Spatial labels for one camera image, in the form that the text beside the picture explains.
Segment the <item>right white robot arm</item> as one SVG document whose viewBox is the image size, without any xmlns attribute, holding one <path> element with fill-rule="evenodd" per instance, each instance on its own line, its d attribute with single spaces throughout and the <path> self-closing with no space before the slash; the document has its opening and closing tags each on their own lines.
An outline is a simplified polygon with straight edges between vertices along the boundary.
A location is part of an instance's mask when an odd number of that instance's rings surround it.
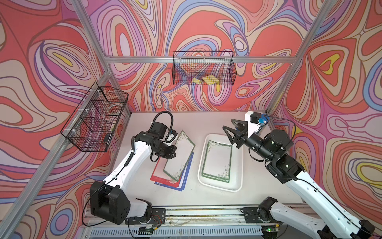
<svg viewBox="0 0 382 239">
<path fill-rule="evenodd" d="M 283 222 L 314 239 L 369 239 L 373 236 L 375 226 L 371 222 L 359 220 L 340 206 L 296 159 L 287 154 L 293 142 L 284 130 L 275 129 L 262 138 L 250 133 L 250 121 L 232 119 L 231 122 L 234 128 L 222 128 L 230 143 L 237 148 L 245 145 L 261 156 L 266 169 L 319 216 L 307 216 L 268 197 L 258 207 L 260 219 Z"/>
</svg>

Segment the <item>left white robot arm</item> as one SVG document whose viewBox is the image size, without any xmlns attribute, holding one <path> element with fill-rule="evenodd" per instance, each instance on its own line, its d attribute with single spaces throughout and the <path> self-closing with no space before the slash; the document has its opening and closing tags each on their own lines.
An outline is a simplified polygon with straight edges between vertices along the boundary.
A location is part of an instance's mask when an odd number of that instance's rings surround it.
<svg viewBox="0 0 382 239">
<path fill-rule="evenodd" d="M 90 213 L 116 225 L 127 219 L 149 222 L 152 204 L 144 199 L 128 199 L 128 183 L 147 158 L 157 155 L 172 159 L 176 156 L 176 150 L 174 144 L 163 142 L 156 133 L 142 131 L 133 136 L 131 150 L 123 161 L 103 181 L 91 185 Z"/>
</svg>

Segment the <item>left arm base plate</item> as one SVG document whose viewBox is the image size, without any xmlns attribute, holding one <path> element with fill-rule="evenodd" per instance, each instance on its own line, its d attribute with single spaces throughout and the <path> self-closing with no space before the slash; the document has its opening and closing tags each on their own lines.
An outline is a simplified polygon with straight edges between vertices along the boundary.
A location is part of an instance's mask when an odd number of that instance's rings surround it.
<svg viewBox="0 0 382 239">
<path fill-rule="evenodd" d="M 132 217 L 126 218 L 126 225 L 154 225 L 160 226 L 166 222 L 166 209 L 165 208 L 153 208 L 150 212 L 150 217 Z"/>
</svg>

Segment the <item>green bordered stationery sheet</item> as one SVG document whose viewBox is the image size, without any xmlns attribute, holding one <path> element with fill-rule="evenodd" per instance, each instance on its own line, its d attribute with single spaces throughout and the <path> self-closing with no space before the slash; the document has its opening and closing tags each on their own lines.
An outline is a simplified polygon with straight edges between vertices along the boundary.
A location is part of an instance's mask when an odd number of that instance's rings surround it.
<svg viewBox="0 0 382 239">
<path fill-rule="evenodd" d="M 179 181 L 196 145 L 182 130 L 175 146 L 177 147 L 176 156 L 166 162 L 163 172 L 172 180 Z"/>
</svg>

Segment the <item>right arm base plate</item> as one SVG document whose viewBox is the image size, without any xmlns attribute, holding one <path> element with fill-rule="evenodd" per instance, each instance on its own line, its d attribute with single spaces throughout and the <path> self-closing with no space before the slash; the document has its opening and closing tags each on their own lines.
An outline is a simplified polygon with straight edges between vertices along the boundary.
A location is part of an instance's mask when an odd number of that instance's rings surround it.
<svg viewBox="0 0 382 239">
<path fill-rule="evenodd" d="M 244 207 L 240 209 L 246 223 L 268 223 L 271 221 L 269 210 L 262 207 Z"/>
</svg>

